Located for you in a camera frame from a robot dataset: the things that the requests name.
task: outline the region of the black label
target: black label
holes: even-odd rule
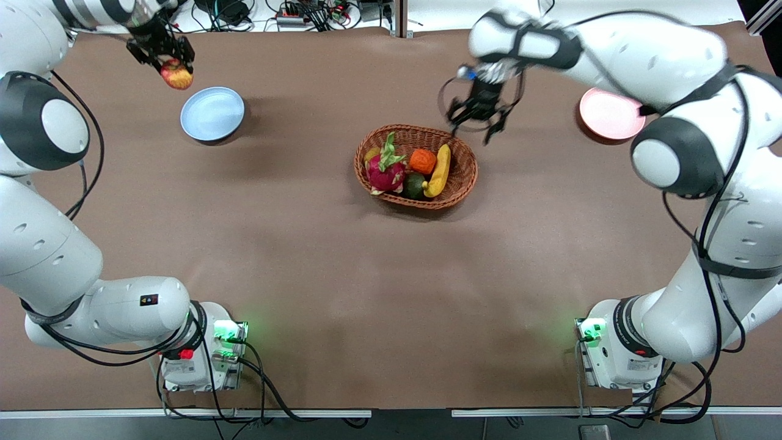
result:
[[[144,305],[155,305],[157,304],[157,294],[154,295],[143,295],[141,299],[138,301],[138,305],[144,306]]]

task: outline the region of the dragon fruit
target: dragon fruit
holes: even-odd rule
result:
[[[377,196],[385,191],[394,193],[402,192],[404,184],[405,164],[402,161],[404,155],[395,156],[393,145],[394,133],[389,133],[386,144],[380,150],[380,154],[369,160],[367,165],[367,179],[372,186],[372,195]]]

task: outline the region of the blue plate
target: blue plate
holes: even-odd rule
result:
[[[244,101],[226,87],[205,88],[188,99],[179,122],[193,139],[216,141],[228,137],[242,123]]]

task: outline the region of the plate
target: plate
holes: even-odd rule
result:
[[[635,99],[591,88],[581,98],[581,120],[594,134],[610,140],[626,140],[637,135],[646,123],[645,116],[638,115]]]
[[[216,141],[236,131],[244,117],[244,101],[227,87],[197,92],[182,107],[179,122],[193,139]]]

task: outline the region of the brown woven basket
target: brown woven basket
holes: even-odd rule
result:
[[[390,132],[395,132],[394,146],[396,154],[405,154],[407,158],[414,150],[420,148],[430,150],[434,154],[443,144],[448,144],[451,150],[450,171],[448,180],[446,180],[443,192],[433,199],[411,200],[392,193],[383,193],[377,197],[389,201],[393,204],[402,204],[406,206],[419,207],[423,209],[443,209],[452,207],[461,202],[472,191],[475,186],[475,180],[478,178],[478,164],[475,161],[475,154],[470,147],[459,138],[451,137],[450,133],[433,128],[416,127],[414,125],[396,124],[386,125],[369,133],[356,150],[356,156],[353,159],[353,169],[361,185],[371,192],[371,186],[367,180],[366,170],[364,169],[364,155],[372,147],[382,148],[386,144],[386,136]]]

